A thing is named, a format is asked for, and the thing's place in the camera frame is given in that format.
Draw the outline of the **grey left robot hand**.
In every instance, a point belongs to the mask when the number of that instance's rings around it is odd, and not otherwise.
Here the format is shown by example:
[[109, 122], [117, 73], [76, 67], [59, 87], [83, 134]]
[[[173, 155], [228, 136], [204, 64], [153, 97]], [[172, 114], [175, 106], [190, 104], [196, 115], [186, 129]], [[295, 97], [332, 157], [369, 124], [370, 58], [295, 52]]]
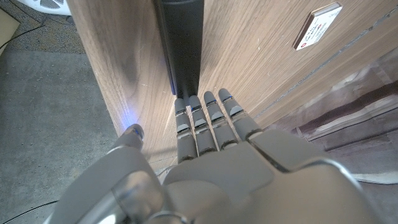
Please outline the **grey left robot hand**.
[[133, 124], [65, 191], [47, 223], [381, 223], [325, 152], [264, 131], [226, 89], [175, 100], [177, 158], [158, 177]]

